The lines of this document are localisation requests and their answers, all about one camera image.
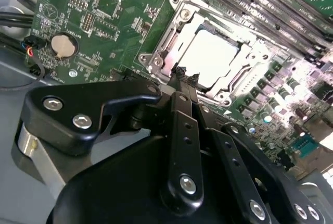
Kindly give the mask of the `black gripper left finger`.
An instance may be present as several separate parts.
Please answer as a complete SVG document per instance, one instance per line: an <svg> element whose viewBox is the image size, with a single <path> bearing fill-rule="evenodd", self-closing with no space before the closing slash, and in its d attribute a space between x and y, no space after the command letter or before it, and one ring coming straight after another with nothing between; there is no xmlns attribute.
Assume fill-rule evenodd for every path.
<svg viewBox="0 0 333 224"><path fill-rule="evenodd" d="M197 138L200 147L188 78L176 68L170 93L138 77L32 89L17 147L57 199L74 176L146 137Z"/></svg>

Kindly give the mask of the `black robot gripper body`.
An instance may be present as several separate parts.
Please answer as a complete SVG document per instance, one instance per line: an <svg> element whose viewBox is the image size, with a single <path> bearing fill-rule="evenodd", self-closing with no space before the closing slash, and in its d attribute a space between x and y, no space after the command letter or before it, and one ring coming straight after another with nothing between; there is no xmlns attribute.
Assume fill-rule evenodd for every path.
<svg viewBox="0 0 333 224"><path fill-rule="evenodd" d="M242 223L222 167L199 140L146 137L74 176L53 223Z"/></svg>

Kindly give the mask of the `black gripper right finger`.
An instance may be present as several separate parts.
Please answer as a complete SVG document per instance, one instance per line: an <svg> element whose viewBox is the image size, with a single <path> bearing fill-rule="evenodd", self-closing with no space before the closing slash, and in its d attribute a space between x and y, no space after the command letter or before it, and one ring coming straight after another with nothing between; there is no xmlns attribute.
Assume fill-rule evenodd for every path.
<svg viewBox="0 0 333 224"><path fill-rule="evenodd" d="M212 145L230 186L236 223L326 223L322 210L296 182L255 145L242 126L219 126L215 114L198 102L199 76L188 78L204 140Z"/></svg>

